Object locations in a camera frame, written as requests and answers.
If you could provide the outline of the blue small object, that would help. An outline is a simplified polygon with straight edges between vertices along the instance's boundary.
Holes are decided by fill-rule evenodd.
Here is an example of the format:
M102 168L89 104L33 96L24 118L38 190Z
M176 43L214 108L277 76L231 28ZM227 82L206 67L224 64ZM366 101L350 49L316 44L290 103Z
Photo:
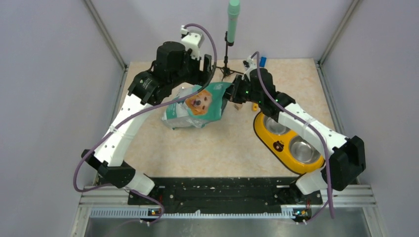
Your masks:
M266 57L261 57L260 62L259 62L259 66L263 68L263 67L265 67L265 64L266 64Z

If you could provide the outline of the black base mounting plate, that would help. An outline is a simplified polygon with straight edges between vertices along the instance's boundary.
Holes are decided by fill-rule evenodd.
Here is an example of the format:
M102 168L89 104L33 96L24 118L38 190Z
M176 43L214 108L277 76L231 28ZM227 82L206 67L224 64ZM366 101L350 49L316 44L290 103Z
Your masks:
M166 214L200 211L202 214L280 213L282 205L319 205L321 193L298 194L289 185L293 177L156 177L149 197Z

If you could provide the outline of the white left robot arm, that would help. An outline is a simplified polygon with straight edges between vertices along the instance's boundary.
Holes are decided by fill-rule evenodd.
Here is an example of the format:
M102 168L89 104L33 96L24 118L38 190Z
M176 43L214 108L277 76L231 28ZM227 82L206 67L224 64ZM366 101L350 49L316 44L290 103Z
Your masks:
M199 85L201 89L208 86L216 60L208 54L201 56L199 49L197 44L175 41L159 46L150 68L134 77L117 116L103 138L83 151L76 170L87 163L112 186L139 193L146 204L155 203L159 194L154 181L127 164L125 156L152 111L171 104L163 100L174 88L183 83Z

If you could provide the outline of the yellow plastic scoop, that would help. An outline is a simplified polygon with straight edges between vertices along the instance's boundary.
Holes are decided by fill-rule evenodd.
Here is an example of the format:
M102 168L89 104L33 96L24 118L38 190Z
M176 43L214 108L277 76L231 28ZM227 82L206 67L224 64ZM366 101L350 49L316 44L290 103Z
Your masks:
M258 111L258 110L259 110L259 106L258 106L258 104L257 104L257 103L252 103L251 110L252 110L253 112Z

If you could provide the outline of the green pet food bag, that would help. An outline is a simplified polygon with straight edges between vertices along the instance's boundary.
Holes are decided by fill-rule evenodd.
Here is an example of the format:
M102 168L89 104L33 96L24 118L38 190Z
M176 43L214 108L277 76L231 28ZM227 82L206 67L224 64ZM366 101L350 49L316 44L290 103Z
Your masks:
M200 93L168 105L161 118L162 122L176 129L203 128L210 122L220 120L228 102L224 93L231 85L230 82L211 82Z

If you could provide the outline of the aluminium front rail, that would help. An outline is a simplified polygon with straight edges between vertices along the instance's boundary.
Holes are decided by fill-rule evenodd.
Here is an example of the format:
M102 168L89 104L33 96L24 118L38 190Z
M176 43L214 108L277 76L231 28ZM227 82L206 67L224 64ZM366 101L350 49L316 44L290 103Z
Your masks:
M80 206L92 208L98 217L138 217L156 219L261 219L313 216L328 201L326 190L316 191L300 202L284 203L279 192L285 186L197 187L191 189L160 187L156 202L116 188L103 188L83 194Z

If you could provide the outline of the black tripod stand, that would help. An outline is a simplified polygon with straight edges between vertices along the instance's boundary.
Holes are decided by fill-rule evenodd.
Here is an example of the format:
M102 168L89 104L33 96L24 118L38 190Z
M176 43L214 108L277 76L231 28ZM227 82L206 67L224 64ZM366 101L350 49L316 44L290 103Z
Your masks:
M225 41L225 54L224 54L224 59L223 59L223 65L222 66L217 66L216 68L219 69L222 73L222 78L221 81L224 81L226 78L228 78L229 76L233 75L233 74L239 74L242 75L242 72L239 71L235 71L232 70L228 67L228 49L230 47L230 44L227 40L227 36L228 36L228 32L225 32L225 37L224 37L224 41Z

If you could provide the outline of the small wooden cube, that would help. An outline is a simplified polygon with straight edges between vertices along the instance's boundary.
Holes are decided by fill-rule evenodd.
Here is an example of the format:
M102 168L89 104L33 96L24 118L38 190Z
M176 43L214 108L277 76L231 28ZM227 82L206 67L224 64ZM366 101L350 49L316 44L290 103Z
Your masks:
M243 104L234 104L236 110L240 110L243 107Z

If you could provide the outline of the green cylinder on stand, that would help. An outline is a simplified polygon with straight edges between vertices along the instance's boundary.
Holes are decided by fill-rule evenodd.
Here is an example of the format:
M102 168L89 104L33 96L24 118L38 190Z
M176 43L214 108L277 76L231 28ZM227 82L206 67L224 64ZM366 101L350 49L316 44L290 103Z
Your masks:
M229 46L233 46L235 42L237 22L240 14L240 0L230 0L227 8L228 24L226 41Z

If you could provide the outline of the yellow double pet bowl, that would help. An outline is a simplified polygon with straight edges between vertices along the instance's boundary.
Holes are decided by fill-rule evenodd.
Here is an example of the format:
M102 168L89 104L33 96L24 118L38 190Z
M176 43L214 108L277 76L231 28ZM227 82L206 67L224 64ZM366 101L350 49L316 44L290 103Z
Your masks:
M292 173L302 175L325 164L325 159L314 146L261 112L253 120L253 130L265 147Z

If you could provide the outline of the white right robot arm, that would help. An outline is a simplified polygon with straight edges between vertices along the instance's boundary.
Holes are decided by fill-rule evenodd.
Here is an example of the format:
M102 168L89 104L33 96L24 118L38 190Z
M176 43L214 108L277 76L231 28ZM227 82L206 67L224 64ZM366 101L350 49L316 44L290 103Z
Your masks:
M253 69L237 75L224 97L231 102L256 103L261 112L296 132L325 159L325 165L301 175L290 189L295 203L304 203L311 193L325 189L342 191L366 169L365 144L358 137L348 138L323 125L308 114L292 97L279 92L266 69Z

